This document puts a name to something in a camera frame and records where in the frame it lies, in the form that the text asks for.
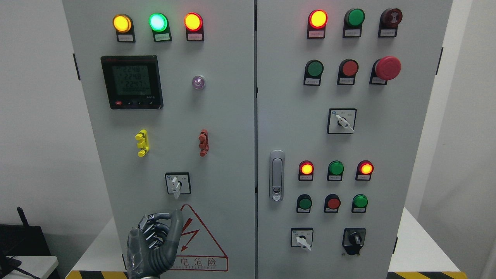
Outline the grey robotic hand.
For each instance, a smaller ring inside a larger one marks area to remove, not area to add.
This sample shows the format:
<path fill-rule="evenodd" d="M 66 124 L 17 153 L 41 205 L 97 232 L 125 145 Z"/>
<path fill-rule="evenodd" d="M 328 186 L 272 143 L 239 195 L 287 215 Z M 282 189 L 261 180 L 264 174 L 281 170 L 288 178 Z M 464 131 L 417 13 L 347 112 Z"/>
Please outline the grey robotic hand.
<path fill-rule="evenodd" d="M 129 232 L 126 254 L 130 279 L 158 279 L 175 263 L 181 230 L 182 212 L 144 215 Z"/>

